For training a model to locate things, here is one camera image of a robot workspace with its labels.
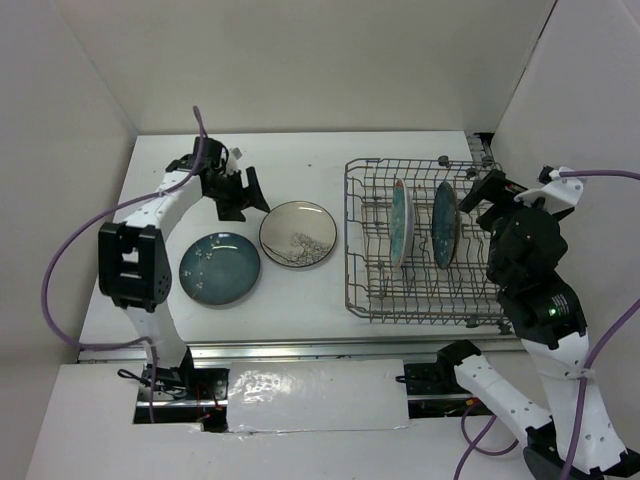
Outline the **dark teal plate top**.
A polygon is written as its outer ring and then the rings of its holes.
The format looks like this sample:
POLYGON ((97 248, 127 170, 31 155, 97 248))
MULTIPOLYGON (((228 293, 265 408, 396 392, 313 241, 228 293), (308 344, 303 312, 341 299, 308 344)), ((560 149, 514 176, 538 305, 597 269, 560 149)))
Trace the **dark teal plate top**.
POLYGON ((446 270, 457 251, 460 234, 458 199, 446 181, 436 189, 432 208, 431 239, 436 265, 446 270))

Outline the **red teal floral plate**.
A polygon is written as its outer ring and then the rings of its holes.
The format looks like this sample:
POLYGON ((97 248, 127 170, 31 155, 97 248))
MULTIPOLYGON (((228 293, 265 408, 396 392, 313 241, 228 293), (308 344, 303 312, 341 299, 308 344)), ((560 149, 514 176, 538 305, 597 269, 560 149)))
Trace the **red teal floral plate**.
POLYGON ((389 217, 390 258, 394 268, 400 268, 411 254, 414 242, 414 205, 411 189, 403 179, 393 185, 389 217))

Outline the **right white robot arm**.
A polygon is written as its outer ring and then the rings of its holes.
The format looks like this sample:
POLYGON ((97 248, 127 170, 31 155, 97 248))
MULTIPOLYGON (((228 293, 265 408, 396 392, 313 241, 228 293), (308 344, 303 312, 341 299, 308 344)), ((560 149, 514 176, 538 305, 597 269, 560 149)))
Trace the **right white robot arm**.
POLYGON ((592 365, 608 340, 639 309, 633 304, 595 344, 575 291, 557 274, 568 245, 560 221, 575 210, 584 181, 596 171, 545 167, 540 187, 528 189, 491 171, 460 202, 489 232, 487 277, 497 300, 530 355, 548 402, 531 401, 488 362, 470 341, 456 341, 437 354, 436 379, 448 392, 468 391, 516 437, 536 479, 630 478, 638 452, 617 435, 592 365))

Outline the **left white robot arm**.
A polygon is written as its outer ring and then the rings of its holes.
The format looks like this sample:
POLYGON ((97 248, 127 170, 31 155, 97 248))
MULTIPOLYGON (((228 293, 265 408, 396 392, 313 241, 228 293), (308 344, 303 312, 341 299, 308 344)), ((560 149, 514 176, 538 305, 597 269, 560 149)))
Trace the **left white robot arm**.
POLYGON ((156 190, 136 200, 133 213, 99 229, 99 289, 143 339, 150 383, 176 399, 193 394, 198 376, 167 303, 172 271, 165 240, 203 198, 214 202, 221 221, 243 222, 248 208, 269 212, 255 168, 240 170, 239 158, 236 149, 196 137, 192 152, 170 162, 156 190))

